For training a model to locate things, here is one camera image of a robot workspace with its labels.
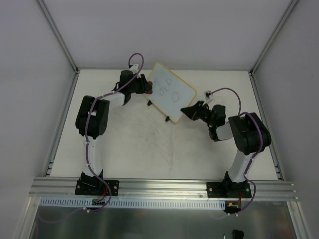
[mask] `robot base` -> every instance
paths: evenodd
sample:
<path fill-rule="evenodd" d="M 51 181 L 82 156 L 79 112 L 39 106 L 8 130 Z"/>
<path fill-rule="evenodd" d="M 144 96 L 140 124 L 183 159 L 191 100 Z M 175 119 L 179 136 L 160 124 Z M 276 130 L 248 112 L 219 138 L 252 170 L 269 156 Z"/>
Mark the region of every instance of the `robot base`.
<path fill-rule="evenodd" d="M 247 181 L 234 183 L 226 172 L 222 182 L 206 183 L 208 198 L 251 198 L 250 186 Z"/>
<path fill-rule="evenodd" d="M 103 171 L 99 175 L 100 178 L 103 178 Z M 119 193 L 119 184 L 118 180 L 104 180 L 111 189 L 111 194 L 117 196 Z M 104 192 L 104 183 L 102 183 L 97 177 L 87 176 L 85 173 L 81 173 L 81 177 L 76 183 L 75 195 L 90 195 L 90 196 L 101 196 Z"/>

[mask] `white backdrop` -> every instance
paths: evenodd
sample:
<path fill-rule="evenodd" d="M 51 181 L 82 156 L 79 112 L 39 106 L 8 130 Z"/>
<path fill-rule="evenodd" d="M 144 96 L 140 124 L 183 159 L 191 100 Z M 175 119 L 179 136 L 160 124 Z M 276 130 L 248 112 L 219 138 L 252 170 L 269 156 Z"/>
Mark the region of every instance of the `white backdrop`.
<path fill-rule="evenodd" d="M 319 1 L 299 3 L 257 70 L 257 87 L 283 165 L 319 238 Z"/>
<path fill-rule="evenodd" d="M 0 7 L 0 238 L 13 233 L 47 155 L 73 71 L 35 1 Z"/>
<path fill-rule="evenodd" d="M 77 66 L 251 69 L 290 0 L 45 0 Z"/>

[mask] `white floor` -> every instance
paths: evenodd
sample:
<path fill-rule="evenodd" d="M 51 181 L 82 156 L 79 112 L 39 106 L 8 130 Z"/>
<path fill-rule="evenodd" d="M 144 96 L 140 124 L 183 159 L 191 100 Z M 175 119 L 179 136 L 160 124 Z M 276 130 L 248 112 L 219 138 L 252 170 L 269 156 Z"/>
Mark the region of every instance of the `white floor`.
<path fill-rule="evenodd" d="M 120 70 L 81 70 L 54 160 L 51 176 L 79 177 L 84 166 L 84 146 L 75 119 L 84 95 L 110 92 Z M 151 71 L 142 71 L 146 76 Z M 197 89 L 193 104 L 204 100 L 203 92 L 222 87 L 234 89 L 242 101 L 242 112 L 259 114 L 247 72 L 174 71 Z M 143 95 L 132 95 L 123 107 L 109 113 L 102 136 L 104 177 L 150 179 L 223 179 L 237 148 L 234 140 L 214 142 L 207 125 L 183 117 L 178 124 L 165 122 Z M 229 91 L 215 94 L 214 104 L 226 106 L 227 117 L 238 113 L 236 96 Z M 277 180 L 269 148 L 261 153 L 249 173 L 253 180 Z"/>

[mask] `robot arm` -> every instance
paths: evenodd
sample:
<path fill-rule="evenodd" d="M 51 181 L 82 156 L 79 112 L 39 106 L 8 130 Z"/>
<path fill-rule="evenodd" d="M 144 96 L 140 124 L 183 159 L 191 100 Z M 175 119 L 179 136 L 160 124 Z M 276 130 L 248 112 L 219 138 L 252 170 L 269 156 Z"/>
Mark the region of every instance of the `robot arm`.
<path fill-rule="evenodd" d="M 120 87 L 125 85 L 132 77 L 138 72 L 139 65 L 134 64 L 129 70 L 121 72 L 120 81 L 116 83 L 113 91 L 117 91 Z M 101 152 L 103 148 L 99 145 L 99 136 L 103 135 L 108 122 L 109 111 L 115 107 L 125 105 L 130 99 L 131 94 L 151 94 L 152 83 L 147 82 L 145 75 L 141 74 L 137 76 L 132 82 L 126 87 L 121 89 L 119 92 L 108 95 L 102 99 L 98 99 L 94 105 L 90 121 L 87 125 L 87 136 L 89 138 L 88 158 L 90 160 L 89 165 L 92 171 L 103 178 L 103 168 L 101 163 Z M 84 149 L 86 151 L 87 141 L 85 137 L 85 127 L 88 118 L 88 113 L 94 102 L 95 97 L 85 96 L 82 100 L 79 113 L 76 118 L 75 126 L 79 130 L 80 135 L 83 139 Z M 89 169 L 87 163 L 84 166 L 84 170 L 81 173 L 81 177 L 78 180 L 77 188 L 81 189 L 81 193 L 90 192 L 90 195 L 99 195 L 103 183 L 94 176 Z"/>
<path fill-rule="evenodd" d="M 226 172 L 224 180 L 214 188 L 214 192 L 222 197 L 239 198 L 246 194 L 248 182 L 246 175 L 252 165 L 252 156 L 259 150 L 260 137 L 252 119 L 248 116 L 233 116 L 225 122 L 225 106 L 215 105 L 209 110 L 204 101 L 198 101 L 194 106 L 181 109 L 191 120 L 201 119 L 208 125 L 209 136 L 214 141 L 234 138 L 237 153 L 231 168 Z M 271 136 L 256 113 L 250 113 L 262 134 L 260 152 L 271 144 Z"/>

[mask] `small whiteboard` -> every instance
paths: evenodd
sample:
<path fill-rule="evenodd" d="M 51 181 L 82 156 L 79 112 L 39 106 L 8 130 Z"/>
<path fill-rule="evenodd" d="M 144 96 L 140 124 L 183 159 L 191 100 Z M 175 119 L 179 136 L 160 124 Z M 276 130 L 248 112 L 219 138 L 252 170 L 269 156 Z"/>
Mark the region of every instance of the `small whiteboard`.
<path fill-rule="evenodd" d="M 148 81 L 153 82 L 153 93 L 145 95 L 169 119 L 178 123 L 183 115 L 181 108 L 188 107 L 197 91 L 161 63 L 156 63 Z"/>

